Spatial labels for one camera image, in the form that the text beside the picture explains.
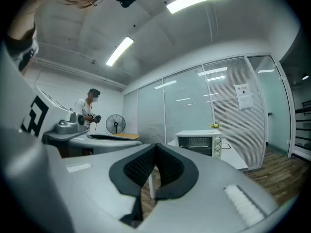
glass wall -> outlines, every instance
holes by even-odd
[[[260,167],[265,115],[250,68],[244,57],[230,58],[191,67],[138,89],[140,139],[168,144],[180,131],[206,130],[212,122],[219,122],[223,137],[249,168]],[[247,108],[242,107],[235,90],[241,85],[248,87],[251,97]]]
[[[202,66],[164,79],[166,142],[183,130],[207,130],[213,113]]]
[[[250,168],[260,167],[264,154],[264,110],[255,79],[243,57],[203,65],[212,93],[220,132]],[[248,86],[251,106],[241,109],[235,85]]]
[[[165,143],[162,80],[138,90],[138,134],[143,143]]]
[[[268,115],[268,146],[287,155],[291,138],[291,118],[287,94],[270,56],[249,57],[260,82]]]

white label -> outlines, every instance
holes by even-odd
[[[88,169],[90,167],[92,167],[90,163],[82,163],[82,164],[77,164],[74,166],[67,166],[67,170],[69,173],[73,173],[73,172],[81,171],[84,169]]]
[[[248,83],[234,85],[235,92],[239,102],[239,108],[247,109],[254,108],[252,93],[250,92]]]

white ceiling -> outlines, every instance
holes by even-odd
[[[126,9],[115,0],[105,0],[87,10],[48,1],[35,18],[37,57],[128,85],[160,64],[212,41],[266,38],[274,16],[270,0],[213,0],[175,14],[165,1],[174,0],[137,0]],[[106,66],[127,35],[134,43],[113,67]]]

door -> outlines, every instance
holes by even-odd
[[[287,155],[291,138],[289,102],[276,64],[271,56],[248,57],[259,80],[268,113],[268,147]]]

black rubber cover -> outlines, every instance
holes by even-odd
[[[155,165],[161,176],[161,187],[155,194],[156,200],[183,196],[191,190],[199,177],[199,170],[193,161],[160,143],[151,144],[117,161],[111,166],[109,177],[120,193],[139,198],[140,190]]]

